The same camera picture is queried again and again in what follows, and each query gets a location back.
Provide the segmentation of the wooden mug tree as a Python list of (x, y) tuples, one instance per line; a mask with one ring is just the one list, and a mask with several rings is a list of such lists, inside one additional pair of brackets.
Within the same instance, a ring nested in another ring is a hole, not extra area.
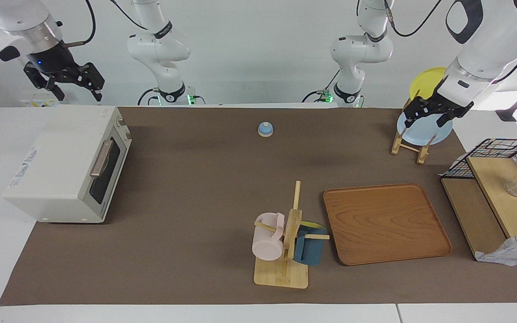
[[(309, 266), (300, 264), (293, 260), (297, 233), (299, 231), (300, 223), (303, 221), (303, 211), (299, 208), (300, 186), (301, 182), (297, 180), (294, 188), (293, 206), (289, 210), (289, 213), (285, 215), (285, 232), (282, 237), (282, 256), (275, 261), (264, 261), (255, 256), (256, 260), (253, 272), (253, 282), (255, 284), (281, 288), (304, 289), (308, 287)], [(256, 219), (253, 225), (259, 225), (273, 231), (272, 227), (257, 223)], [(328, 233), (326, 235), (307, 234), (306, 238), (325, 241), (329, 240), (330, 236)]]

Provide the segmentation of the yellow plate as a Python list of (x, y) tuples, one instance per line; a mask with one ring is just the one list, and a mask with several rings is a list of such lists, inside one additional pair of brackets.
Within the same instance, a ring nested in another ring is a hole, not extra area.
[(410, 84), (410, 100), (417, 96), (425, 100), (430, 98), (439, 82), (444, 78), (446, 70), (446, 67), (434, 67), (424, 70), (416, 76)]

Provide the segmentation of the small white yellow box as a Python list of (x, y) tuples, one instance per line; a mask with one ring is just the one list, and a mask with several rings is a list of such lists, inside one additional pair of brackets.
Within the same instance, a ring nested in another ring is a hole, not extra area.
[(58, 100), (43, 100), (43, 99), (34, 99), (34, 100), (21, 100), (20, 101), (23, 107), (26, 108), (48, 108), (55, 107), (61, 104), (61, 101)]

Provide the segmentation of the brown wooden tray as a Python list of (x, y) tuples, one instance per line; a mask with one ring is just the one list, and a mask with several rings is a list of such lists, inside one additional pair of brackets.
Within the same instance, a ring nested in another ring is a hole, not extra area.
[(449, 256), (453, 247), (416, 183), (328, 189), (324, 206), (343, 266)]

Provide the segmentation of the wooden dish rack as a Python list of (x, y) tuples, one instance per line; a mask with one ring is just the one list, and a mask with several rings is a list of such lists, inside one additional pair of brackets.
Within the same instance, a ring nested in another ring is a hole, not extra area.
[(408, 149), (410, 151), (417, 153), (417, 164), (424, 164), (425, 160), (427, 159), (427, 156), (429, 155), (429, 146), (432, 145), (433, 141), (436, 139), (438, 135), (434, 134), (425, 145), (416, 145), (411, 144), (410, 141), (407, 141), (403, 138), (404, 133), (406, 133), (406, 131), (406, 127), (402, 131), (398, 131), (398, 129), (396, 129), (396, 135), (394, 135), (394, 141), (390, 149), (391, 155), (397, 155), (401, 148)]

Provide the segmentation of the glass oven door with handle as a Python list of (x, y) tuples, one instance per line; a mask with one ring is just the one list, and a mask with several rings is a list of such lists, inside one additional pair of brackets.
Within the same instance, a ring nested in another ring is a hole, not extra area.
[(92, 210), (99, 211), (101, 217), (105, 216), (126, 155), (125, 141), (117, 129), (112, 127), (99, 147), (98, 156), (90, 171), (90, 184), (84, 197), (84, 201), (92, 207)]

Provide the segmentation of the white toaster oven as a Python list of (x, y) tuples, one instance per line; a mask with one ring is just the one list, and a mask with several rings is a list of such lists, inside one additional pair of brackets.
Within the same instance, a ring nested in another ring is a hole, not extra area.
[(4, 199), (38, 222), (104, 222), (116, 186), (104, 217), (84, 197), (99, 147), (112, 127), (129, 151), (131, 131), (116, 106), (58, 106), (4, 189)]

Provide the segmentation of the pink mug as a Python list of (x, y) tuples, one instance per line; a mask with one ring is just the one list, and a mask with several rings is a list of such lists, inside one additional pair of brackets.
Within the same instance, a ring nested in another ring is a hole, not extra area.
[(275, 261), (282, 256), (285, 232), (285, 215), (282, 213), (263, 213), (256, 222), (272, 227), (273, 231), (256, 225), (253, 233), (252, 252), (264, 261)]

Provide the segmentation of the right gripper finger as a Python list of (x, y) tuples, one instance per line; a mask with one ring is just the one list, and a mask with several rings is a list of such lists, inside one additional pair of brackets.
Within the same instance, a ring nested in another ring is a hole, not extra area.
[(102, 100), (105, 79), (93, 63), (66, 68), (66, 79), (68, 83), (89, 90), (97, 102)]
[(45, 89), (48, 92), (51, 92), (59, 101), (63, 101), (65, 99), (64, 92), (55, 83), (55, 76), (52, 75), (48, 79), (45, 79), (42, 73), (32, 63), (26, 63), (23, 68), (23, 72), (35, 88)]

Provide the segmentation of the light blue plate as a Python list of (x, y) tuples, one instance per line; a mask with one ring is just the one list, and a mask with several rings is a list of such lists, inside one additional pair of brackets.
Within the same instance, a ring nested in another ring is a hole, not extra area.
[(402, 139), (412, 145), (425, 146), (428, 143), (437, 144), (443, 141), (453, 129), (453, 121), (447, 121), (443, 127), (437, 125), (437, 120), (441, 114), (417, 119), (411, 127), (406, 128), (406, 116), (402, 112), (397, 120), (397, 131), (402, 135)]

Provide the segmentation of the dark blue mug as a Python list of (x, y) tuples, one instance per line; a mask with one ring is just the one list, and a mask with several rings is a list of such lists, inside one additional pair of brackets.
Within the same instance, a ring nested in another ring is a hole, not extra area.
[(326, 235), (327, 233), (327, 228), (320, 223), (302, 221), (295, 241), (293, 260), (307, 266), (317, 266), (320, 264), (324, 241), (306, 238), (306, 235)]

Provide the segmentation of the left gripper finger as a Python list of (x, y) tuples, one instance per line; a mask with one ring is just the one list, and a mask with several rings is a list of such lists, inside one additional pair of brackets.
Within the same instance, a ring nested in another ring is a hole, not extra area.
[(442, 114), (437, 119), (437, 126), (443, 127), (447, 122), (451, 121), (452, 119), (464, 117), (472, 107), (473, 104), (468, 104), (464, 107), (458, 105), (443, 107)]
[(428, 100), (412, 100), (403, 110), (405, 125), (413, 125), (420, 118), (429, 116)]

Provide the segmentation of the brown table mat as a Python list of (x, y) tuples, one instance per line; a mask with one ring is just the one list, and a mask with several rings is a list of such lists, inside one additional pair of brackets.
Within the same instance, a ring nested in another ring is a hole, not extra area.
[[(132, 135), (106, 221), (37, 223), (0, 306), (39, 304), (517, 302), (517, 266), (472, 258), (440, 184), (464, 153), (451, 134), (424, 166), (390, 154), (399, 109), (121, 108)], [(274, 133), (257, 127), (270, 122)], [(421, 185), (450, 256), (342, 266), (333, 244), (306, 289), (253, 282), (253, 222), (287, 213), (300, 180), (307, 220), (323, 192)]]

